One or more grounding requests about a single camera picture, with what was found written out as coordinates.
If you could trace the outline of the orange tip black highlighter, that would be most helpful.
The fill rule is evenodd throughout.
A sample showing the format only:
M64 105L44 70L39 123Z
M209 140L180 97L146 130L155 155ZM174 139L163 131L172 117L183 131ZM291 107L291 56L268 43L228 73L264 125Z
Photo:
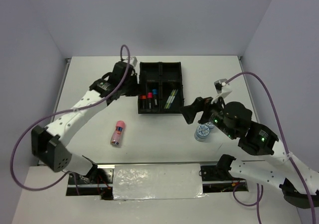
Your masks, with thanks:
M141 104L142 104L142 109L146 109L147 108L147 100L146 99L141 99Z

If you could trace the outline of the pink tip black highlighter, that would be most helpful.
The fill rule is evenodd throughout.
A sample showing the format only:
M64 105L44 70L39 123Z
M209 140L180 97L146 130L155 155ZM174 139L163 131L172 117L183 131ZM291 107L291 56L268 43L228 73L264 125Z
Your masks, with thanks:
M152 109L153 107L153 99L152 98L147 98L147 109Z

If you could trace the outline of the blue tip black highlighter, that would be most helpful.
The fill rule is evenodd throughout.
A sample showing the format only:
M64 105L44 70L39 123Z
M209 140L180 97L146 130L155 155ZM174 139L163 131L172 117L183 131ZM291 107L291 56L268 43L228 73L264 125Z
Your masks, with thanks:
M153 105L158 107L158 96L156 94L153 94Z

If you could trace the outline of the blue slim pen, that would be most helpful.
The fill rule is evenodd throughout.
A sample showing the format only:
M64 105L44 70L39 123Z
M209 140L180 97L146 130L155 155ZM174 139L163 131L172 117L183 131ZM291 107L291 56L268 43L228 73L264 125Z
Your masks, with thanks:
M173 96L172 96L171 102L173 102L173 101L174 101L174 99L175 99L175 97L176 97L177 93L178 93L178 90L175 90L175 93L174 93L174 94L173 94Z

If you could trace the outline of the green slim pen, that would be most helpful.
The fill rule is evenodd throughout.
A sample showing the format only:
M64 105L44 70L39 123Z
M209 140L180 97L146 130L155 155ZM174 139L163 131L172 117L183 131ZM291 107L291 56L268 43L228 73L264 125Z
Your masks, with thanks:
M172 93L171 93L171 95L170 95L169 103L171 102L171 99L172 99L172 96L173 96L174 93L175 93L175 90L173 90Z

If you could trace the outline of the pink bottle of pens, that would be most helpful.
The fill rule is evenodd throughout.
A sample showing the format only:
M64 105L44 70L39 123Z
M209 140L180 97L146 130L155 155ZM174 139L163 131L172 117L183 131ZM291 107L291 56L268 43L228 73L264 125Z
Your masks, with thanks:
M125 123L123 121L117 121L115 130L112 134L110 144L114 147L118 147L121 142L122 134L125 128Z

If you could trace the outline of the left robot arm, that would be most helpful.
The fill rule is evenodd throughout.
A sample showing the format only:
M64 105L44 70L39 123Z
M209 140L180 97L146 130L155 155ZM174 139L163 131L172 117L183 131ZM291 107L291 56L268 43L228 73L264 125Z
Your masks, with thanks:
M91 159L72 154L67 149L73 136L97 113L120 96L133 96L138 89L136 57L119 61L112 72L97 79L71 111L46 127L35 126L31 131L32 154L53 172L74 172L87 184L105 173Z

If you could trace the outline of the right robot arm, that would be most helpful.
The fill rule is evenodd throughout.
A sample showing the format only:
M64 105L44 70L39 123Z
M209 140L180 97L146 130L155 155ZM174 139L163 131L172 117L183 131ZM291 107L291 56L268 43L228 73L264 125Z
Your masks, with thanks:
M202 112L199 124L212 122L228 138L238 140L238 147L252 156L259 156L273 169L263 170L223 154L208 174L219 180L241 178L274 187L291 205L309 209L319 205L319 174L297 157L288 153L283 142L267 126L252 121L252 111L240 102L225 103L223 98L198 97L180 109L185 121L193 123Z

